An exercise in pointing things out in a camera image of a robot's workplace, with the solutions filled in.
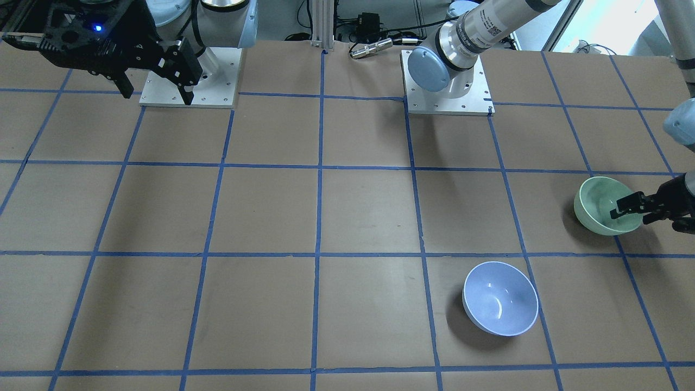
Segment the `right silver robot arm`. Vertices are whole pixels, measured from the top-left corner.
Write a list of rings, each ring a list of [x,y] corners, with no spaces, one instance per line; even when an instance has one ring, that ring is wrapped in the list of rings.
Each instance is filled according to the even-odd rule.
[[[254,46],[255,1],[3,1],[2,40],[134,93],[143,106],[231,108],[241,53]]]

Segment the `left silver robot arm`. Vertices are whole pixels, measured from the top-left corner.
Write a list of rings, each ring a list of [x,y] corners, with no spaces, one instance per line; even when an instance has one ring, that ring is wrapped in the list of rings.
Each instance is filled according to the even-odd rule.
[[[401,53],[410,113],[490,115],[480,54],[556,1],[453,2],[434,35]],[[666,181],[651,195],[633,192],[607,176],[585,180],[573,207],[585,228],[599,235],[629,233],[670,220],[676,232],[693,233],[693,172]]]

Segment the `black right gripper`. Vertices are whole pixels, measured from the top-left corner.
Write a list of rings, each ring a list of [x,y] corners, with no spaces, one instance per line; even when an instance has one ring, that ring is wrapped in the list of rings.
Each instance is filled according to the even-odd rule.
[[[129,68],[169,80],[185,105],[203,73],[189,40],[160,39],[145,1],[15,1],[3,42],[59,67],[111,75],[125,99],[135,91]]]

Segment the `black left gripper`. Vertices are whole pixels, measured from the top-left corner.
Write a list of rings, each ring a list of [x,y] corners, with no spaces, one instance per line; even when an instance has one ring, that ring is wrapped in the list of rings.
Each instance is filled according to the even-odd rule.
[[[671,220],[674,231],[694,234],[694,173],[685,173],[659,186],[657,193],[632,193],[616,201],[611,219],[644,215],[643,225]]]

